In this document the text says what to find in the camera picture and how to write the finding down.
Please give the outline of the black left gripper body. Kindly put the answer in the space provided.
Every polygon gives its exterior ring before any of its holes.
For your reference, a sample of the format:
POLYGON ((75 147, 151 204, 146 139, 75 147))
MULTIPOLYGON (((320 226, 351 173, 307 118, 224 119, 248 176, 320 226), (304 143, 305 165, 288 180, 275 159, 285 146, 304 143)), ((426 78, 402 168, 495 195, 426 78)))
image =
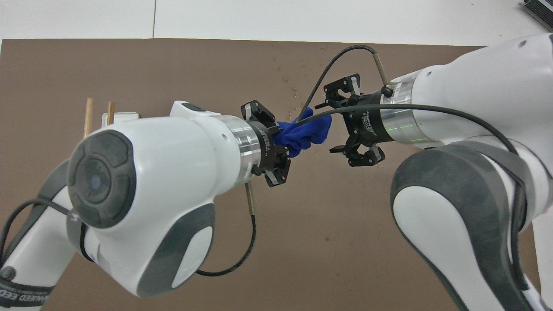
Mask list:
MULTIPOLYGON (((276 145, 274 143, 274 136, 281 132, 280 127, 276 124, 275 126, 264 126, 257 121, 249 121, 249 126, 254 130, 259 140, 261 154, 265 153, 288 153, 284 146, 276 145)), ((254 165, 251 169, 252 173, 259 173, 259 165, 254 165)))

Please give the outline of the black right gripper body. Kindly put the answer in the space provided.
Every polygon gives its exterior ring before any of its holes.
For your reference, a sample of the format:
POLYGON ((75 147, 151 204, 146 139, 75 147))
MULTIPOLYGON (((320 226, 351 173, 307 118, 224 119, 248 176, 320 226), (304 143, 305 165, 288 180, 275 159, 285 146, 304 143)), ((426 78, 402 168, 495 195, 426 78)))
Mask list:
MULTIPOLYGON (((381 104, 381 93, 351 95, 347 101, 349 106, 363 106, 381 104)), ((357 130, 361 143, 383 143, 393 141, 383 125, 381 111, 364 110, 351 112, 352 118, 346 116, 346 125, 349 131, 357 130)))

